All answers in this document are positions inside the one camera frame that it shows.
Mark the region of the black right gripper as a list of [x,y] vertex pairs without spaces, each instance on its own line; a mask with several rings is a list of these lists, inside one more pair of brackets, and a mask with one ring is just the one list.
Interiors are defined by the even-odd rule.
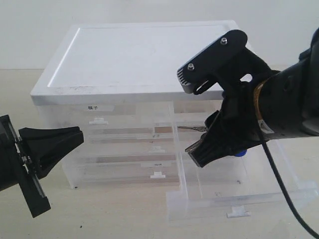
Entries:
[[198,167],[264,143],[253,102],[256,88],[256,84],[241,84],[223,91],[220,110],[205,121],[206,133],[185,149]]

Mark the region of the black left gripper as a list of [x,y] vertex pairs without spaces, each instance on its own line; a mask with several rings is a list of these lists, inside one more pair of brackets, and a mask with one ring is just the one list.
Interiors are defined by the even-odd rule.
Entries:
[[21,154],[20,140],[9,115],[0,118],[0,190],[19,185],[33,218],[51,209],[38,178],[44,178],[68,153],[84,142],[80,128],[22,128],[19,135],[32,160],[36,174]]

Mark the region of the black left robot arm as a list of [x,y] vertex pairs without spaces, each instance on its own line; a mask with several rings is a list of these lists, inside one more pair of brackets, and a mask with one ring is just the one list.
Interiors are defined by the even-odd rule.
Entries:
[[51,205],[39,181],[83,142],[77,126],[15,131],[9,115],[1,116],[0,189],[19,185],[34,218],[49,211]]

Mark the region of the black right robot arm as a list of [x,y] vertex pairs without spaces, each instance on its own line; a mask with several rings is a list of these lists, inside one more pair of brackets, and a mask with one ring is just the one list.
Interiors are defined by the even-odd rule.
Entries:
[[319,134],[319,34],[296,64],[271,69],[247,48],[247,34],[230,30],[177,71],[188,94],[218,84],[222,105],[205,121],[200,140],[186,151],[198,167],[273,139]]

